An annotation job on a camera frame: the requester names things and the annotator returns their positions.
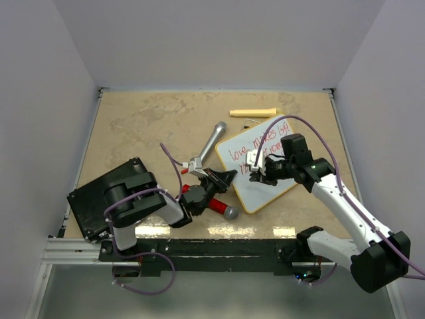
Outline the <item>yellow framed whiteboard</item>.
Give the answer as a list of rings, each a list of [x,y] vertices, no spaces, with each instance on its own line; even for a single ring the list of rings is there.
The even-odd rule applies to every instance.
[[[293,134],[287,120],[272,125],[270,118],[227,140],[219,142],[216,153],[226,171],[236,170],[233,188],[245,212],[252,214],[277,199],[296,185],[292,179],[281,180],[276,186],[250,181],[250,170],[264,168],[264,159],[280,160],[284,155],[281,138]]]

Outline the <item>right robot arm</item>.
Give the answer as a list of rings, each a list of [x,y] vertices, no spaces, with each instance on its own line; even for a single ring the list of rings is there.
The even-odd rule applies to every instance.
[[[410,239],[393,233],[365,209],[338,180],[335,168],[324,158],[314,159],[301,134],[281,139],[283,155],[265,156],[260,150],[246,154],[250,180],[277,185],[292,179],[318,198],[351,236],[344,240],[321,227],[297,234],[296,254],[303,261],[320,256],[347,269],[368,293],[377,291],[408,273]]]

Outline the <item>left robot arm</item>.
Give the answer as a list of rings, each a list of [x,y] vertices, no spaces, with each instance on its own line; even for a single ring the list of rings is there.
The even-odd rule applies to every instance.
[[[110,183],[104,190],[108,206],[104,215],[112,230],[115,254],[123,261],[136,256],[135,224],[151,214],[162,218],[172,228],[191,223],[193,216],[209,208],[216,194],[227,192],[237,175],[235,169],[218,172],[207,168],[204,172],[199,178],[200,184],[190,185],[178,198],[160,188],[151,172]]]

